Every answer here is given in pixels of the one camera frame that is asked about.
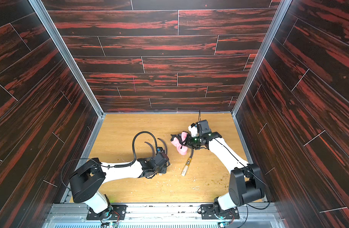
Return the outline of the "pink rag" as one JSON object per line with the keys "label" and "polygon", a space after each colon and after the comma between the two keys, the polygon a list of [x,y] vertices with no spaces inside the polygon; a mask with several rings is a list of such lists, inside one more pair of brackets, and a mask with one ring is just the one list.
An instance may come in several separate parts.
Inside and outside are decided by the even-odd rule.
{"label": "pink rag", "polygon": [[177,151],[181,155],[187,154],[188,148],[184,146],[187,135],[188,135],[187,132],[182,132],[181,134],[178,134],[178,135],[171,135],[171,144],[176,147]]}

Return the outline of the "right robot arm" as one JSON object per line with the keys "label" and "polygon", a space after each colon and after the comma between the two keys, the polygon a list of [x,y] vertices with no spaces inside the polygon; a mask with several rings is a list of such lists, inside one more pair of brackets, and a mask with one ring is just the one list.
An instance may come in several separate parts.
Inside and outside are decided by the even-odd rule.
{"label": "right robot arm", "polygon": [[261,169],[240,157],[218,132],[212,132],[208,121],[193,123],[190,132],[180,134],[181,147],[207,149],[226,167],[230,174],[228,192],[214,199],[213,212],[218,218],[232,214],[232,209],[260,200],[265,196],[266,184]]}

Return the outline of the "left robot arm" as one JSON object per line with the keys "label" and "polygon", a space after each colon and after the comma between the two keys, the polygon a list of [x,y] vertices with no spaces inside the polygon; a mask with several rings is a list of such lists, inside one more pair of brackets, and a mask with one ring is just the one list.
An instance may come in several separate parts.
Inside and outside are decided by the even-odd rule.
{"label": "left robot arm", "polygon": [[151,179],[158,173],[166,173],[169,158],[157,153],[152,158],[141,158],[130,163],[106,163],[98,158],[89,159],[74,171],[70,186],[74,203],[85,203],[96,214],[110,211],[108,198],[99,193],[102,184],[126,178]]}

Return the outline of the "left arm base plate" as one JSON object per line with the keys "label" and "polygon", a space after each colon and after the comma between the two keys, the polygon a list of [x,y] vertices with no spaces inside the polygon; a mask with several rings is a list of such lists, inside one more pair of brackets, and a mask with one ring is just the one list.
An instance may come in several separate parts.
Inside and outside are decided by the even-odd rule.
{"label": "left arm base plate", "polygon": [[86,220],[124,220],[126,211],[127,205],[125,204],[111,204],[111,207],[98,214],[95,213],[92,208],[90,208]]}

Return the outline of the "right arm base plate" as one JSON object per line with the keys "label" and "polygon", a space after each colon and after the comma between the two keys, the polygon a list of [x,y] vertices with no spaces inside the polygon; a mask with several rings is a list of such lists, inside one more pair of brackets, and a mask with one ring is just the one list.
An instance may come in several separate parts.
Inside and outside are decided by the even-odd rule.
{"label": "right arm base plate", "polygon": [[202,219],[239,219],[240,215],[237,207],[227,210],[220,209],[219,206],[212,204],[201,204],[197,211]]}

